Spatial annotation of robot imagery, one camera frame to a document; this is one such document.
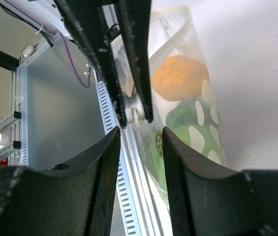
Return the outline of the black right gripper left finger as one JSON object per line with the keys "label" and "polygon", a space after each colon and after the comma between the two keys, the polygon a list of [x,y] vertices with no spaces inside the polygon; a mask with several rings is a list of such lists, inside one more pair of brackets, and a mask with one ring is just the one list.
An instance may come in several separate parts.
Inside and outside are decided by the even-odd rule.
{"label": "black right gripper left finger", "polygon": [[108,236],[120,129],[51,170],[0,166],[0,236]]}

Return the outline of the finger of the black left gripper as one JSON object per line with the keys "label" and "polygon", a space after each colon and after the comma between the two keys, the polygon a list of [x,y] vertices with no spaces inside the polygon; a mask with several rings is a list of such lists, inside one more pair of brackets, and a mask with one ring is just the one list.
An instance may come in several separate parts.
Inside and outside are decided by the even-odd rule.
{"label": "finger of the black left gripper", "polygon": [[150,0],[119,0],[118,21],[137,94],[141,99],[144,118],[153,121],[152,97],[148,62]]}
{"label": "finger of the black left gripper", "polygon": [[126,127],[124,101],[101,1],[56,0],[55,3],[66,29],[106,85],[120,126]]}

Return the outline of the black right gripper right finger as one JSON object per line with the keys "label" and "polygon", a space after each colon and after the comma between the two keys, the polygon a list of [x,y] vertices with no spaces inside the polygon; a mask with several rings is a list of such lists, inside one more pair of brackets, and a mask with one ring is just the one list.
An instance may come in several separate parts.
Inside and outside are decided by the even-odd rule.
{"label": "black right gripper right finger", "polygon": [[278,236],[278,170],[234,171],[162,132],[175,236]]}

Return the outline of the light green round squash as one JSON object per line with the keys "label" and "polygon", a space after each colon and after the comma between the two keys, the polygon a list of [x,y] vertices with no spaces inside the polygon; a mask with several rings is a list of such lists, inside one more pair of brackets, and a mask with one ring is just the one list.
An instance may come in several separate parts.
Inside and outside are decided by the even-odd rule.
{"label": "light green round squash", "polygon": [[[221,165],[225,163],[219,131],[214,126],[188,124],[179,127],[172,127],[171,130],[186,145],[198,151],[205,157]],[[162,189],[166,189],[162,132],[160,130],[154,130],[149,137],[148,144],[156,171],[154,178]]]}

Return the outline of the yellow lemon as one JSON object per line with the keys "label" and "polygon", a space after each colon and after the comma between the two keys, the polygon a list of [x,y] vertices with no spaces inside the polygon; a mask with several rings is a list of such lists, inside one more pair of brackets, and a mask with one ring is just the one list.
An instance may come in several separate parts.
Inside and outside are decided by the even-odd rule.
{"label": "yellow lemon", "polygon": [[204,63],[186,56],[166,58],[151,78],[152,88],[166,101],[182,101],[201,95],[202,82],[209,81]]}

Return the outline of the clear zip top bag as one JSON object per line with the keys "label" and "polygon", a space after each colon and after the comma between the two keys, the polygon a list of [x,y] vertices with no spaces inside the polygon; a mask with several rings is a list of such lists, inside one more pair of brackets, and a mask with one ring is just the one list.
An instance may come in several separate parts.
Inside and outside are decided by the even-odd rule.
{"label": "clear zip top bag", "polygon": [[124,138],[142,162],[153,196],[167,206],[164,127],[210,160],[226,164],[220,116],[188,7],[151,12],[148,62],[154,118],[129,124]]}

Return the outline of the green bell pepper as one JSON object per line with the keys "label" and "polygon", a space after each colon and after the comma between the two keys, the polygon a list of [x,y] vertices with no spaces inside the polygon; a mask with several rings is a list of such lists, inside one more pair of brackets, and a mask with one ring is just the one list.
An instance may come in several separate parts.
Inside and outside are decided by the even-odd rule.
{"label": "green bell pepper", "polygon": [[166,126],[177,128],[184,125],[219,127],[219,115],[216,110],[211,112],[212,105],[200,100],[181,101],[166,116]]}

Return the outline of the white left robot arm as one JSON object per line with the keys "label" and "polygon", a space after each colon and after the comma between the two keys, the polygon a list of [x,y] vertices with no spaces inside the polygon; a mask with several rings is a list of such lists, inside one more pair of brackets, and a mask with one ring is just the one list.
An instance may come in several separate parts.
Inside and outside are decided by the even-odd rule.
{"label": "white left robot arm", "polygon": [[[111,49],[111,37],[103,7],[113,5],[131,69],[136,93],[122,94]],[[0,6],[24,20],[46,37],[59,30],[74,40],[96,69],[109,92],[122,127],[137,110],[141,120],[152,122],[152,98],[148,65],[151,2],[148,0],[0,0]]]}

